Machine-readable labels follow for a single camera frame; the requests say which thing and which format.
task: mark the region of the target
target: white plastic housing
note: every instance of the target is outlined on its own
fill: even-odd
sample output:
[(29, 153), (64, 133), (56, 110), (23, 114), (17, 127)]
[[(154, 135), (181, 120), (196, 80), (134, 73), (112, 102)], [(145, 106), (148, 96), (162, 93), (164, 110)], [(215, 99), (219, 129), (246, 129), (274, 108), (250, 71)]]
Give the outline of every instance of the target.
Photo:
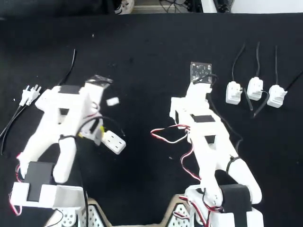
[(237, 105), (241, 101), (242, 89), (241, 85), (235, 81), (228, 83), (226, 88), (226, 103)]
[(287, 91), (284, 91), (279, 85), (273, 85), (269, 89), (269, 100), (267, 105), (280, 108), (283, 105), (284, 97), (287, 94)]
[(114, 134), (112, 131), (104, 133), (102, 143), (111, 149), (116, 155), (120, 154), (121, 151), (126, 147), (126, 142)]
[(247, 95), (251, 100), (258, 101), (262, 97), (263, 80), (259, 77), (253, 77), (250, 79), (247, 87)]
[[(263, 227), (263, 215), (260, 211), (252, 208), (252, 211), (246, 212), (247, 227)], [(235, 227), (233, 213), (211, 212), (210, 223), (212, 227)]]
[(74, 208), (85, 207), (83, 188), (66, 185), (43, 184), (38, 202), (27, 201), (29, 183), (14, 182), (10, 203), (15, 206), (43, 208)]

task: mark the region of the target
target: cable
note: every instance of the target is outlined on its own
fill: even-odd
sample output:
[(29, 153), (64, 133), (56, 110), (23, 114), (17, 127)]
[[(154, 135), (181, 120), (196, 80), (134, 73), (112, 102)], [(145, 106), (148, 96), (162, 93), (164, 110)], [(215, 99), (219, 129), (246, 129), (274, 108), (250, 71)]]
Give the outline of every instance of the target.
[(184, 155), (181, 156), (181, 158), (180, 158), (180, 163), (181, 163), (181, 165), (182, 165), (182, 168), (183, 168), (189, 175), (191, 175), (191, 177), (193, 177), (194, 179), (196, 179), (196, 180), (198, 180), (198, 181), (201, 181), (201, 178), (200, 178), (198, 175), (192, 173), (189, 169), (185, 168), (185, 166), (184, 166), (184, 164), (183, 164), (184, 159), (185, 159), (186, 157), (190, 156), (193, 152), (194, 152), (194, 148), (193, 148), (193, 146), (192, 146), (191, 149), (189, 150), (189, 152), (187, 152), (187, 153), (185, 153)]
[(0, 134), (0, 138), (2, 138), (2, 144), (1, 144), (1, 150), (0, 150), (0, 155), (3, 155), (4, 152), (4, 146), (5, 146), (5, 141), (8, 135), (8, 131), (10, 130), (13, 122), (16, 120), (16, 118), (25, 110), (25, 108), (27, 107), (27, 105), (24, 106), (19, 106), (16, 110), (16, 112), (14, 113), (12, 119), (9, 121), (9, 123), (7, 124), (7, 126), (4, 128), (4, 130), (2, 131), (2, 133)]
[(256, 56), (257, 56), (257, 72), (256, 72), (256, 77), (260, 77), (260, 57), (259, 57), (259, 50), (260, 50), (260, 42), (257, 44), (257, 51), (256, 51)]
[(288, 91), (302, 75), (303, 75), (303, 70), (301, 72), (299, 72), (297, 74), (297, 76), (295, 76), (295, 78), (293, 79), (293, 81), (290, 82), (290, 84), (286, 87), (285, 91)]
[(56, 209), (56, 211), (58, 211), (58, 212), (60, 212), (61, 214), (62, 214), (62, 217), (61, 217), (61, 219), (58, 221), (58, 222), (56, 222), (55, 224), (52, 224), (52, 225), (50, 225), (50, 226), (46, 226), (46, 227), (52, 227), (52, 226), (56, 226), (56, 225), (58, 225), (61, 221), (62, 221), (62, 219), (63, 219), (63, 217), (64, 217), (64, 214), (60, 211), (60, 210), (58, 210), (58, 209)]
[(176, 212), (176, 211), (173, 211), (172, 215), (181, 220), (184, 220), (184, 219), (189, 220), (189, 217), (187, 217), (183, 214), (180, 214), (179, 212)]
[(205, 197), (205, 194), (206, 194), (206, 188), (204, 188), (204, 192), (203, 192), (202, 194), (203, 194), (203, 196), (202, 196), (202, 202), (203, 202), (204, 206), (205, 206), (209, 211), (217, 212), (217, 211), (220, 211), (220, 210), (223, 209), (223, 207), (216, 207), (216, 206), (211, 207), (211, 206), (209, 206), (209, 205), (205, 202), (204, 197)]
[(269, 100), (269, 93), (267, 91), (262, 91), (263, 93), (266, 93), (266, 98), (264, 102), (259, 106), (259, 108), (254, 112), (253, 118), (257, 116), (258, 113), (266, 106), (267, 101)]
[(76, 55), (77, 55), (77, 51), (76, 49), (74, 49), (74, 52), (73, 52), (73, 57), (72, 57), (72, 61), (71, 61), (71, 67), (70, 67), (70, 70), (67, 72), (67, 74), (60, 80), (60, 82), (57, 84), (58, 86), (61, 86), (62, 84), (65, 84), (65, 82), (67, 81), (73, 67), (74, 67), (74, 64), (75, 64), (75, 61), (76, 61)]
[(207, 74), (207, 75), (204, 75), (204, 76), (202, 76), (202, 77), (200, 77), (199, 79), (196, 79), (194, 82), (193, 82), (193, 84), (197, 84), (197, 83), (202, 83), (202, 81), (201, 80), (203, 80), (203, 78), (205, 78), (205, 77), (212, 77), (212, 78), (215, 78), (215, 80), (212, 82), (212, 84), (211, 84), (211, 87), (213, 87), (213, 85), (217, 82), (217, 80), (218, 80), (218, 76), (217, 75), (215, 75), (215, 74)]
[(167, 140), (166, 138), (164, 138), (164, 137), (162, 137), (162, 136), (159, 136), (159, 135), (157, 135), (157, 134), (154, 133), (154, 132), (156, 132), (156, 131), (162, 131), (162, 130), (165, 130), (165, 129), (168, 129), (168, 128), (173, 128), (173, 127), (184, 127), (184, 129), (189, 129), (189, 126), (188, 126), (188, 125), (175, 124), (175, 125), (171, 125), (171, 126), (169, 126), (169, 127), (167, 127), (167, 128), (153, 129), (153, 130), (151, 130), (150, 134), (151, 134), (153, 137), (155, 137), (155, 138), (157, 138), (157, 139), (160, 139), (160, 140), (162, 140), (162, 141), (165, 141), (165, 142), (167, 142), (167, 143), (170, 143), (170, 144), (178, 143), (178, 142), (180, 142), (181, 140), (183, 140), (183, 139), (185, 139), (185, 138), (187, 137), (187, 134), (186, 134), (185, 136), (181, 137), (180, 139), (178, 139), (178, 140), (176, 140), (176, 141), (169, 141), (169, 140)]
[(276, 84), (279, 83), (279, 76), (278, 76), (278, 46), (275, 47), (275, 62), (276, 62)]
[(236, 143), (236, 146), (235, 146), (235, 150), (236, 150), (236, 152), (238, 153), (238, 152), (239, 152), (239, 145), (240, 145), (241, 142), (243, 142), (243, 137), (242, 137), (239, 133), (237, 133), (237, 132), (232, 128), (232, 126), (228, 123), (228, 121), (225, 120), (225, 119), (219, 114), (217, 108), (215, 107), (215, 105), (214, 105), (214, 103), (213, 103), (213, 101), (212, 101), (211, 95), (209, 94), (207, 97), (208, 97), (209, 103), (211, 104), (211, 107), (213, 108), (214, 113), (215, 113), (216, 115), (218, 115), (218, 116), (221, 118), (222, 122), (225, 124), (225, 126), (227, 126), (227, 128), (228, 128), (233, 134), (235, 134), (235, 135), (239, 138), (239, 140), (238, 140), (238, 142)]
[(246, 45), (244, 43), (232, 64), (232, 80), (233, 81), (235, 81), (235, 76), (234, 76), (235, 65), (236, 65), (238, 59), (240, 58), (240, 56), (242, 55), (242, 53), (244, 52), (245, 47), (246, 47)]
[(21, 214), (22, 214), (22, 206), (19, 206), (19, 211), (16, 209), (16, 207), (13, 205), (13, 204), (11, 204), (11, 202), (10, 202), (10, 197), (11, 197), (11, 193), (12, 192), (10, 192), (10, 194), (9, 194), (9, 204), (10, 204), (10, 207), (11, 207), (11, 209), (12, 209), (12, 211), (15, 213), (15, 215), (18, 217), (18, 216), (20, 216)]
[(206, 222), (205, 222), (204, 218), (203, 218), (202, 212), (200, 211), (199, 207), (196, 205), (195, 202), (190, 201), (190, 200), (188, 199), (188, 197), (182, 196), (182, 195), (179, 196), (179, 199), (184, 200), (184, 201), (187, 201), (187, 202), (189, 202), (191, 205), (193, 205), (193, 207), (195, 208), (195, 210), (196, 210), (196, 212), (197, 212), (197, 214), (198, 214), (198, 216), (199, 216), (201, 222), (203, 223), (203, 226), (204, 226), (204, 227), (208, 227), (208, 226), (206, 225)]
[(96, 116), (96, 117), (92, 117), (90, 119), (88, 119), (87, 121), (85, 121), (78, 129), (77, 133), (76, 133), (76, 136), (79, 135), (79, 133), (81, 132), (82, 128), (89, 122), (93, 121), (93, 120), (97, 120), (97, 119), (103, 119), (103, 120), (109, 120), (111, 121), (117, 128), (120, 129), (123, 137), (125, 137), (125, 133), (123, 131), (123, 129), (120, 127), (120, 125), (112, 118), (110, 117), (106, 117), (106, 116)]

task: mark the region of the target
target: small white piece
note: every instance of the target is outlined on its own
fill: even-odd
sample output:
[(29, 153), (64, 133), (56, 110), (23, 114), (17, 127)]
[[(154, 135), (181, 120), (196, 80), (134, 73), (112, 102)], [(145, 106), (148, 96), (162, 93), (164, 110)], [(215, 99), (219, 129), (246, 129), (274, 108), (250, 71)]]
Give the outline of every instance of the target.
[(113, 97), (113, 98), (110, 98), (110, 99), (106, 100), (106, 103), (107, 103), (108, 106), (113, 106), (113, 105), (119, 104), (120, 101), (119, 101), (118, 97)]
[(126, 142), (112, 131), (107, 131), (104, 133), (102, 142), (116, 155), (120, 154), (121, 151), (126, 147)]
[(226, 88), (226, 103), (237, 105), (241, 101), (242, 88), (235, 81), (228, 83)]
[(250, 79), (247, 87), (247, 95), (251, 100), (258, 101), (262, 97), (263, 80), (259, 77), (253, 77)]
[(284, 97), (287, 94), (287, 91), (284, 91), (279, 85), (273, 85), (269, 89), (269, 100), (267, 105), (280, 108), (283, 105)]

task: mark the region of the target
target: white plug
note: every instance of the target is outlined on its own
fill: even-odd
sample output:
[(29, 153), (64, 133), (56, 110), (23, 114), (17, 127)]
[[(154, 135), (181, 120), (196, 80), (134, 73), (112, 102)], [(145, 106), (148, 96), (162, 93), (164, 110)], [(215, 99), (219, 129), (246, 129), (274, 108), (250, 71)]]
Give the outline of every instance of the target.
[(242, 88), (235, 81), (228, 83), (226, 88), (226, 103), (237, 105), (241, 101)]
[(250, 99), (258, 101), (262, 97), (263, 80), (259, 77), (253, 77), (250, 79), (247, 87), (247, 95)]
[(32, 87), (30, 90), (29, 85), (23, 90), (21, 101), (19, 103), (20, 106), (31, 105), (32, 102), (40, 95), (39, 91), (41, 87), (38, 87), (36, 84), (35, 87)]
[(102, 142), (116, 155), (120, 154), (121, 151), (126, 147), (126, 142), (112, 131), (107, 131), (104, 133)]
[(32, 102), (38, 98), (38, 96), (40, 95), (40, 90), (41, 87), (38, 87), (38, 85), (36, 84), (35, 87), (32, 87), (30, 89), (30, 92), (28, 93), (28, 100), (27, 100), (27, 105), (31, 105)]
[(273, 85), (269, 89), (269, 99), (267, 105), (280, 108), (283, 105), (284, 97), (287, 94), (287, 91), (284, 91), (279, 85)]

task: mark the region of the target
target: connector plug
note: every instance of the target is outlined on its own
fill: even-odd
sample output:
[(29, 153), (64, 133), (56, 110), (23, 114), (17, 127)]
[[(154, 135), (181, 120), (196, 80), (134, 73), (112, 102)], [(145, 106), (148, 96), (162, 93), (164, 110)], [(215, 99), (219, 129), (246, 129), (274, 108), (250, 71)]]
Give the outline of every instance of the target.
[(242, 88), (235, 81), (228, 83), (226, 88), (226, 103), (237, 105), (241, 101)]
[(262, 97), (263, 80), (259, 77), (253, 77), (250, 79), (247, 87), (247, 95), (251, 100), (258, 101)]
[(287, 91), (284, 91), (279, 85), (273, 85), (269, 89), (269, 99), (267, 105), (280, 108), (283, 105), (284, 97), (287, 94)]

